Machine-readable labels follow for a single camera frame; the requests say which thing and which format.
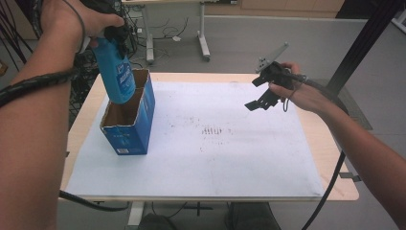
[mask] forearm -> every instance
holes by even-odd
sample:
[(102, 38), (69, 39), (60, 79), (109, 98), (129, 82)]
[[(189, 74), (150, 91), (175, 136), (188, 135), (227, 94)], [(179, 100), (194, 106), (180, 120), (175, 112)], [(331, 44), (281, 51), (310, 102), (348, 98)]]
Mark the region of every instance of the forearm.
[(406, 161), (333, 104), (318, 112), (354, 168), (400, 228), (405, 228)]
[[(75, 48), (44, 35), (13, 83), (65, 71)], [(53, 229), (68, 133), (70, 83), (41, 89), (0, 108), (2, 229)]]

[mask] table leg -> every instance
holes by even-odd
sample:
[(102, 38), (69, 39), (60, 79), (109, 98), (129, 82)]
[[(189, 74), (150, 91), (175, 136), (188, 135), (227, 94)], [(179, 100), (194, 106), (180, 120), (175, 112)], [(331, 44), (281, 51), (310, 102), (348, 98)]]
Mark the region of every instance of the table leg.
[(406, 10), (400, 15), (398, 19), (392, 19), (392, 22), (403, 32), (406, 33), (406, 27), (403, 23), (406, 20)]
[(149, 31), (147, 9), (146, 9), (145, 5), (140, 6), (140, 8), (141, 8), (141, 14), (142, 14), (143, 20), (144, 20), (144, 27), (145, 27), (146, 34), (147, 34), (147, 50), (146, 50), (147, 63), (152, 64), (152, 62), (154, 61), (153, 39), (152, 39), (152, 34)]
[(204, 36), (204, 2), (200, 3), (200, 31), (197, 32), (200, 47), (202, 48), (203, 58), (207, 61), (210, 60), (209, 47), (207, 46), (206, 37)]
[(144, 202), (132, 202), (131, 210), (129, 211), (128, 224), (125, 230), (138, 229), (141, 219), (143, 218)]

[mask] open box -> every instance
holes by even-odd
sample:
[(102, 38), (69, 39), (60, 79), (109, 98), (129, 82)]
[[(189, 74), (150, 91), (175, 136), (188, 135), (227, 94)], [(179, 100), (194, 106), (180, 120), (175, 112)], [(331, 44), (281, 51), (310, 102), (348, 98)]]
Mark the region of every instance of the open box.
[(136, 83), (128, 102), (109, 102), (101, 119), (101, 131), (119, 155), (147, 154), (155, 108), (148, 70), (133, 70)]

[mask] hand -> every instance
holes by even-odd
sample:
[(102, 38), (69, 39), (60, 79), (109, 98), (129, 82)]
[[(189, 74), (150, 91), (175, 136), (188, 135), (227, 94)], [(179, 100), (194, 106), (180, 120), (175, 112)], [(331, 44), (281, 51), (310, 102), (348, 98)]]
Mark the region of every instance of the hand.
[[(289, 68), (292, 74), (300, 74), (300, 67), (297, 63), (285, 62), (281, 63), (281, 66)], [(317, 114), (325, 110), (326, 106), (333, 104), (325, 96), (323, 96), (319, 90), (311, 86), (297, 81), (294, 81), (293, 85), (296, 89), (294, 93), (293, 90), (286, 89), (274, 83), (269, 83), (269, 89), (273, 93), (281, 96), (282, 101), (290, 97), (289, 100), (292, 101), (296, 106)]]
[[(109, 26), (120, 27), (124, 20), (116, 14), (103, 14), (86, 8), (79, 0), (66, 0), (80, 15), (85, 36), (95, 37)], [(82, 26), (78, 15), (62, 0), (44, 0), (41, 14), (41, 27), (44, 35), (63, 34), (59, 42), (72, 43), (78, 48), (82, 41)]]

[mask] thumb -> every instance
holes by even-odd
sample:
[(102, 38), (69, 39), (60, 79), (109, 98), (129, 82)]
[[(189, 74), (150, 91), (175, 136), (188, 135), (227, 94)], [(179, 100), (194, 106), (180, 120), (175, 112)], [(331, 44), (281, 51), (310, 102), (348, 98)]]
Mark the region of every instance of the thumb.
[(288, 98), (292, 94), (292, 90), (286, 89), (274, 83), (269, 83), (269, 89), (282, 98)]

